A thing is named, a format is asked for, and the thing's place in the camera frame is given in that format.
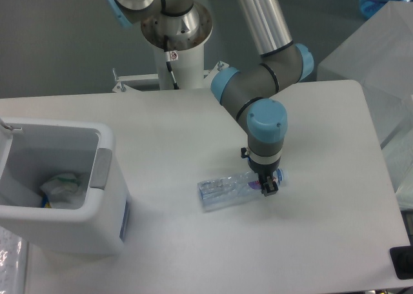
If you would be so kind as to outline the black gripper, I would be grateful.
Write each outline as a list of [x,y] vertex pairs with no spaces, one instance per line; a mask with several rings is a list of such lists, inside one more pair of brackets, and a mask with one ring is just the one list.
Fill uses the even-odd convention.
[[247,147],[242,147],[240,150],[242,159],[248,159],[250,169],[259,175],[259,184],[261,193],[265,196],[275,195],[278,192],[278,178],[274,176],[274,172],[278,169],[280,159],[270,164],[260,164],[249,158]]

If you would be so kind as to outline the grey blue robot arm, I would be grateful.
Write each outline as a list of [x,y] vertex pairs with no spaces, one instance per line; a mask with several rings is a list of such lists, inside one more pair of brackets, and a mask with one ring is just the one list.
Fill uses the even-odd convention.
[[[273,96],[311,74],[308,48],[292,40],[278,0],[237,0],[261,57],[248,72],[227,67],[210,89],[247,134],[241,157],[265,196],[281,184],[279,163],[287,132],[287,111]],[[153,48],[162,90],[199,88],[204,78],[204,45],[212,33],[209,11],[195,0],[107,0],[120,25],[139,24]]]

